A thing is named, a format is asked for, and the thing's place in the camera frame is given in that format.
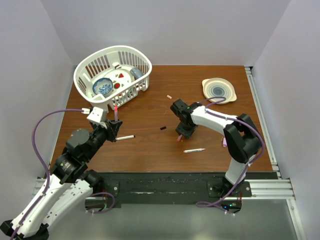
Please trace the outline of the white black-tip marker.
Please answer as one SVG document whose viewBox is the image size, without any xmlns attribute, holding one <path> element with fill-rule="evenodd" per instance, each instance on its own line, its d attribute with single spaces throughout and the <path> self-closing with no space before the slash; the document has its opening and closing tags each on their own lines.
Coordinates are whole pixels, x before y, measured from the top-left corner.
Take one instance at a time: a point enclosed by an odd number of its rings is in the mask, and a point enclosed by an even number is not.
<svg viewBox="0 0 320 240">
<path fill-rule="evenodd" d="M 127 136 L 117 137 L 117 138 L 116 138 L 116 141 L 133 139 L 133 138 L 135 138 L 135 137 L 136 137 L 135 135 L 127 135 Z"/>
</svg>

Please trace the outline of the pink highlighter pen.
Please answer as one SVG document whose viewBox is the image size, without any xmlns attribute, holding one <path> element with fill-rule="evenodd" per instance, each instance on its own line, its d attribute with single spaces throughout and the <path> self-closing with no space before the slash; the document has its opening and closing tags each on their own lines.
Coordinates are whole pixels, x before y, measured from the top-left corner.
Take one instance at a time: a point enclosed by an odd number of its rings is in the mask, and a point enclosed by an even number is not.
<svg viewBox="0 0 320 240">
<path fill-rule="evenodd" d="M 118 105 L 115 104 L 114 106 L 114 121 L 117 122 L 119 120 L 119 117 L 118 117 Z"/>
</svg>

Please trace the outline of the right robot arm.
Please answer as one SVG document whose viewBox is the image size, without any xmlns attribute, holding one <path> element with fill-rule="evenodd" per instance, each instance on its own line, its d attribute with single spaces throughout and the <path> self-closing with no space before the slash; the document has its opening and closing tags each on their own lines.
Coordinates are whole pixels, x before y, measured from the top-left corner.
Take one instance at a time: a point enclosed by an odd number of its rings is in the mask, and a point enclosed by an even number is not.
<svg viewBox="0 0 320 240">
<path fill-rule="evenodd" d="M 233 197 L 240 190 L 249 166 L 263 153 L 265 144 L 252 119 L 247 114 L 240 116 L 223 114 L 194 102 L 190 105 L 181 99 L 170 106 L 180 123 L 175 131 L 189 139 L 198 126 L 206 127 L 220 133 L 226 140 L 228 153 L 231 156 L 227 172 L 215 188 L 223 197 Z"/>
</svg>

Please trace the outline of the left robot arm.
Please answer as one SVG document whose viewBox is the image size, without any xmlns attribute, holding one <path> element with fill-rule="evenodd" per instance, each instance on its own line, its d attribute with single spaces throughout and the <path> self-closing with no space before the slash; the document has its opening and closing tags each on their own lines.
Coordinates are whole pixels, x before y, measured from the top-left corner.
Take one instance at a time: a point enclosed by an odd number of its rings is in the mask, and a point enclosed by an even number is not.
<svg viewBox="0 0 320 240">
<path fill-rule="evenodd" d="M 105 141 L 116 141 L 122 124 L 107 119 L 93 123 L 92 132 L 75 130 L 40 190 L 16 218 L 1 224 L 1 231 L 12 240 L 46 240 L 58 221 L 87 197 L 107 195 L 114 200 L 104 190 L 103 177 L 88 170 L 87 163 Z"/>
</svg>

